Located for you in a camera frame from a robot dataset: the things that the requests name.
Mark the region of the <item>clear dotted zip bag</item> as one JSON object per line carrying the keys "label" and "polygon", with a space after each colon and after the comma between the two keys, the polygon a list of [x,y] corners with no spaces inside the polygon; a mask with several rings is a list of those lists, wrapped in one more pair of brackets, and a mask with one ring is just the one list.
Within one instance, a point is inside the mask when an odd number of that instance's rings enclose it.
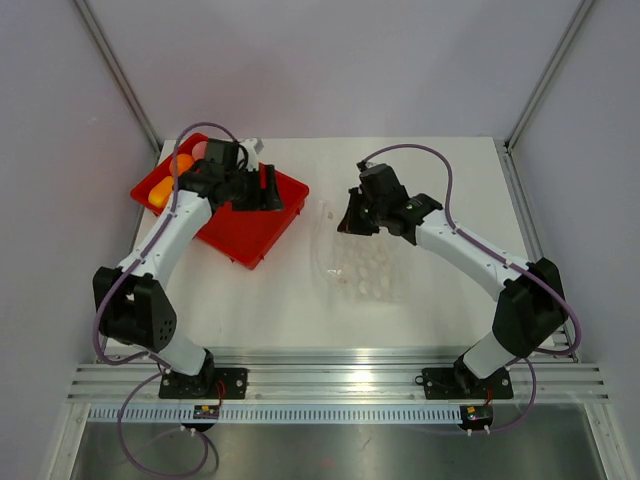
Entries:
{"label": "clear dotted zip bag", "polygon": [[326,201],[314,205],[310,237],[313,285],[348,304],[400,304],[407,298],[406,265],[399,242],[386,235],[337,231],[340,212]]}

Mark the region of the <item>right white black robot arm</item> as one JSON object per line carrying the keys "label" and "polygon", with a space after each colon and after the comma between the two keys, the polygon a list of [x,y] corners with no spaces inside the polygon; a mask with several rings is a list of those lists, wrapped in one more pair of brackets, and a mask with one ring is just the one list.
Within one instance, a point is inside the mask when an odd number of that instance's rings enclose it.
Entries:
{"label": "right white black robot arm", "polygon": [[450,369],[450,385],[465,397],[478,395],[510,361],[528,357],[568,318],[553,262],[491,254],[453,225],[440,202],[424,193],[409,195],[391,166],[363,166],[337,230],[372,236],[382,229],[446,260],[496,303],[490,332]]}

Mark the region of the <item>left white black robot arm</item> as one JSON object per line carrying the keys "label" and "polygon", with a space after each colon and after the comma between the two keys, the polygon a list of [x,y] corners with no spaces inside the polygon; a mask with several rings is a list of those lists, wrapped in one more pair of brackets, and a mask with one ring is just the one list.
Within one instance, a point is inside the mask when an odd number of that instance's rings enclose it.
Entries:
{"label": "left white black robot arm", "polygon": [[260,166],[263,143],[209,139],[204,155],[186,169],[173,162],[167,203],[142,243],[113,268],[99,268],[93,278],[96,317],[93,346],[101,362],[103,340],[136,348],[160,368],[163,398],[203,398],[220,394],[213,354],[177,331],[177,313],[167,294],[179,259],[216,212],[280,211],[275,169]]}

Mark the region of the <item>pink peach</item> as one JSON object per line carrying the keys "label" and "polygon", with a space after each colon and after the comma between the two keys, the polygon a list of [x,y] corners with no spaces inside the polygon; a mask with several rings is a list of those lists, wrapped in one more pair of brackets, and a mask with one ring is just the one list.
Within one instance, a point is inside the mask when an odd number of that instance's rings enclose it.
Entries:
{"label": "pink peach", "polygon": [[193,147],[191,156],[195,161],[202,160],[205,157],[207,144],[207,141],[201,141]]}

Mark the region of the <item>orange persimmon fruit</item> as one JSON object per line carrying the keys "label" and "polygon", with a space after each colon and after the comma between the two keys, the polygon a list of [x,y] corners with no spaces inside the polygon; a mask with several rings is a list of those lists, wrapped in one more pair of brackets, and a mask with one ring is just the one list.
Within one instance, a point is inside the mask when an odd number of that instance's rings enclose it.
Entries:
{"label": "orange persimmon fruit", "polygon": [[180,176],[189,170],[194,163],[195,160],[190,154],[178,154],[169,161],[169,174]]}

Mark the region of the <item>yellow orange mango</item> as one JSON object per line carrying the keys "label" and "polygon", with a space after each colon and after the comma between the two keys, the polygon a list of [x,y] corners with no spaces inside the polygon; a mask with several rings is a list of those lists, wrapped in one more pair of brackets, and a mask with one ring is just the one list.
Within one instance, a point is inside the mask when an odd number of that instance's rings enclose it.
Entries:
{"label": "yellow orange mango", "polygon": [[156,184],[148,194],[148,202],[157,208],[164,209],[173,192],[174,179],[167,176]]}

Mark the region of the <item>right small circuit board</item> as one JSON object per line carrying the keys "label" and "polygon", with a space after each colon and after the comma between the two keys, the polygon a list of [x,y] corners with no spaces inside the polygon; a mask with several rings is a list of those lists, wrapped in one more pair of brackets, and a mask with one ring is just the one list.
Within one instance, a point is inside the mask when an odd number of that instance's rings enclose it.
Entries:
{"label": "right small circuit board", "polygon": [[461,423],[459,427],[468,431],[489,431],[494,420],[494,409],[491,404],[461,406]]}

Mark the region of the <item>small circuit board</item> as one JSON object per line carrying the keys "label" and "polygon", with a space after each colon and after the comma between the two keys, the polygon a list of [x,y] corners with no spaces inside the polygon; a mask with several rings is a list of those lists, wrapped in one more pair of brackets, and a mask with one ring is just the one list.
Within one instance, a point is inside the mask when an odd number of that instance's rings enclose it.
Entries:
{"label": "small circuit board", "polygon": [[461,423],[459,427],[468,431],[489,431],[494,420],[494,409],[491,404],[461,406]]}
{"label": "small circuit board", "polygon": [[194,419],[218,420],[220,407],[217,405],[195,405],[193,411]]}

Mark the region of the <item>left small circuit board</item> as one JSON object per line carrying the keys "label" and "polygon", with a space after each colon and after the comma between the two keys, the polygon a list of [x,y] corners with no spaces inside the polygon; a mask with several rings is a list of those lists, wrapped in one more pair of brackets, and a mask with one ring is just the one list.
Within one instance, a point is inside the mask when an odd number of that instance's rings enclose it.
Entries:
{"label": "left small circuit board", "polygon": [[218,420],[220,407],[217,405],[195,405],[193,411],[194,419]]}

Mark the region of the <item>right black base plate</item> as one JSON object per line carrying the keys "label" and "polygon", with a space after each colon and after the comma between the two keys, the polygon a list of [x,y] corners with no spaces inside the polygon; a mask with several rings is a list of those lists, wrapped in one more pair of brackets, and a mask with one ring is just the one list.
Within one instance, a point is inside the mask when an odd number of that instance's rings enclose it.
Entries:
{"label": "right black base plate", "polygon": [[509,372],[501,368],[484,379],[453,367],[427,367],[414,377],[427,400],[510,400],[514,397]]}

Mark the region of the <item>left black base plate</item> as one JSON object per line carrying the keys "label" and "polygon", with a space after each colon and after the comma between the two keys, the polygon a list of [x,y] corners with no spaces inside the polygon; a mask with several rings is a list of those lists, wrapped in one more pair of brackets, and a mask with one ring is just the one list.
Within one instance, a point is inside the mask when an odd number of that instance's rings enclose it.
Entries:
{"label": "left black base plate", "polygon": [[162,376],[158,396],[163,400],[242,400],[248,374],[245,368],[228,367],[197,376],[169,373]]}

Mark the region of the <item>aluminium mounting rail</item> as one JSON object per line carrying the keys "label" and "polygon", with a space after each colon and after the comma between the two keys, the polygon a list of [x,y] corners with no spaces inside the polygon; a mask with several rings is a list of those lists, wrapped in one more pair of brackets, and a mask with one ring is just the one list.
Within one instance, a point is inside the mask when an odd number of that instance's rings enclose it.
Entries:
{"label": "aluminium mounting rail", "polygon": [[[391,348],[214,347],[221,367],[248,371],[247,403],[409,404],[425,400],[414,379],[425,367],[453,363],[453,346]],[[537,388],[539,404],[607,404],[611,400],[600,368],[576,356],[536,355],[532,369],[511,367],[514,400]]]}

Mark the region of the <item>left aluminium frame post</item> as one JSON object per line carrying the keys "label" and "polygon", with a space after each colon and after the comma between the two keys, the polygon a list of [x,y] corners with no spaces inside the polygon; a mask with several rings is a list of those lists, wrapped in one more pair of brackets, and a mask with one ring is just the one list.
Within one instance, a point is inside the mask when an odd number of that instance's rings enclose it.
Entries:
{"label": "left aluminium frame post", "polygon": [[95,13],[91,2],[86,0],[71,0],[70,5],[75,10],[80,23],[83,25],[91,43],[94,45],[98,56],[101,58],[109,72],[116,88],[120,92],[125,105],[132,114],[141,133],[149,144],[152,152],[158,157],[161,153],[163,141],[152,125],[138,95],[119,61],[101,22]]}

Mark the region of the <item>aluminium frame post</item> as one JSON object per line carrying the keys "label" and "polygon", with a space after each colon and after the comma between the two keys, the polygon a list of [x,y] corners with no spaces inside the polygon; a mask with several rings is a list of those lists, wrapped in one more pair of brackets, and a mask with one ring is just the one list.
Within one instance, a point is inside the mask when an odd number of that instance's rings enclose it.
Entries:
{"label": "aluminium frame post", "polygon": [[80,23],[83,25],[91,43],[94,45],[98,56],[101,58],[109,72],[116,88],[120,92],[125,105],[132,114],[141,133],[149,144],[152,152],[158,157],[161,153],[163,141],[152,125],[138,95],[119,61],[101,22],[95,13],[91,2],[86,0],[71,0],[70,5],[75,10]]}
{"label": "aluminium frame post", "polygon": [[505,148],[509,154],[515,151],[516,146],[524,133],[534,120],[537,112],[546,99],[556,77],[559,75],[570,53],[577,44],[579,36],[588,23],[594,9],[599,5],[597,0],[581,0],[567,23],[560,39],[547,60],[541,75],[529,95],[514,127],[505,139]]}

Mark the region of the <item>right aluminium frame post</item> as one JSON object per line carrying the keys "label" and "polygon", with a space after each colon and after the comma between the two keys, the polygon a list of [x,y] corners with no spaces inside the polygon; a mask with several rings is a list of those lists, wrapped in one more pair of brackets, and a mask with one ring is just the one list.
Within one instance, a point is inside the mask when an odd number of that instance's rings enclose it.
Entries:
{"label": "right aluminium frame post", "polygon": [[515,151],[516,146],[524,133],[534,120],[537,112],[546,99],[556,77],[559,75],[570,53],[577,44],[579,36],[588,23],[594,9],[599,5],[597,0],[581,0],[567,23],[560,39],[547,60],[541,75],[529,95],[514,127],[505,139],[505,148],[509,154]]}

